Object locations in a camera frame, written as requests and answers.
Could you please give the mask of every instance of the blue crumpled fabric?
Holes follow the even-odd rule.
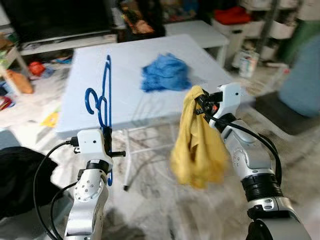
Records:
[[[141,89],[152,91],[182,91],[191,88],[188,79],[188,66],[171,53],[160,54],[150,65],[142,68],[143,81]]]

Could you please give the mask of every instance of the television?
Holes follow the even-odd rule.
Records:
[[[21,43],[109,32],[108,0],[1,0]]]

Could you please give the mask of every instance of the yellow towel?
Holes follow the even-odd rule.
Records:
[[[227,166],[228,154],[220,133],[205,121],[195,98],[204,94],[194,86],[183,101],[179,135],[171,153],[171,169],[180,184],[205,188],[207,182],[221,182]]]

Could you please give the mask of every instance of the green object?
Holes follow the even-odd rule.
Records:
[[[302,45],[318,34],[320,21],[300,21],[293,36],[280,44],[278,58],[286,64],[292,64]]]

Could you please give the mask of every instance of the blue hanger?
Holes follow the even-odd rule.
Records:
[[[108,104],[108,101],[105,97],[106,77],[107,77],[108,69],[109,69],[109,100],[108,100],[109,104]],[[107,128],[107,127],[111,128],[112,122],[111,122],[111,57],[110,57],[110,55],[106,56],[106,61],[105,61],[105,65],[104,65],[101,96],[98,98],[96,91],[93,90],[91,87],[89,87],[85,91],[85,96],[84,96],[85,107],[86,107],[86,110],[88,111],[88,113],[93,115],[95,112],[92,110],[92,108],[90,106],[90,101],[89,101],[90,94],[94,98],[94,103],[95,103],[94,107],[97,109],[98,120],[99,120],[99,124],[101,126],[102,131],[104,130],[104,128]],[[101,105],[103,102],[104,102],[104,120],[102,118],[102,111],[101,111]],[[107,182],[108,182],[109,186],[112,185],[112,182],[113,182],[112,170],[110,171]]]

